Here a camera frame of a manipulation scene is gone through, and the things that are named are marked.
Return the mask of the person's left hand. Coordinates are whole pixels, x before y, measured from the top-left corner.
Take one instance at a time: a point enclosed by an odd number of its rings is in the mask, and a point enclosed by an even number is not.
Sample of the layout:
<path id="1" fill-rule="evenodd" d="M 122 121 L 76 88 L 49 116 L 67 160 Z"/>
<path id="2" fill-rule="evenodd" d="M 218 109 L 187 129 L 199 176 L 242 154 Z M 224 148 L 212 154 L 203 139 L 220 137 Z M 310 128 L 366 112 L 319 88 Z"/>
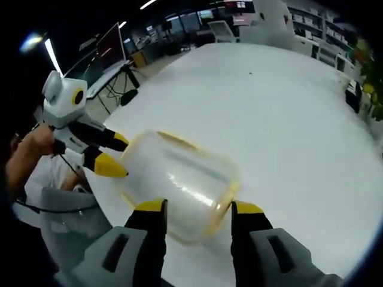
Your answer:
<path id="1" fill-rule="evenodd" d="M 39 155 L 58 155 L 65 150 L 54 138 L 52 127 L 46 123 L 30 131 L 21 141 L 19 147 Z"/>

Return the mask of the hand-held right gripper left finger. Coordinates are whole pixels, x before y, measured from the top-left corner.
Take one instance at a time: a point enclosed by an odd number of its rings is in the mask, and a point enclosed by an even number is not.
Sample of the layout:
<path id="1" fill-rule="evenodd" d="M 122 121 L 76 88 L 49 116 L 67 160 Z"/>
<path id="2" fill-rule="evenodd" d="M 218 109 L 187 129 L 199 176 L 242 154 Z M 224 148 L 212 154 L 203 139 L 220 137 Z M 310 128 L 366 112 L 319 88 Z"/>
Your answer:
<path id="1" fill-rule="evenodd" d="M 71 286 L 160 286 L 166 254 L 166 199 L 144 201 L 122 227 L 85 251 L 71 271 Z"/>

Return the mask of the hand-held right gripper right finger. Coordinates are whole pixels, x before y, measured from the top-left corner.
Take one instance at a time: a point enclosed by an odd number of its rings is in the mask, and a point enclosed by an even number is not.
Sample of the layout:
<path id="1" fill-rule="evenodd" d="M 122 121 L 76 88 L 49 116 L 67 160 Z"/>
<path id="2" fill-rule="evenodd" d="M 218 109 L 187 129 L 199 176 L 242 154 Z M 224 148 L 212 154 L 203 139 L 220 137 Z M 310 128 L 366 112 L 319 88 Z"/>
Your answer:
<path id="1" fill-rule="evenodd" d="M 264 211 L 235 200 L 231 204 L 231 255 L 236 286 L 341 286 L 311 252 L 283 228 L 274 228 Z"/>

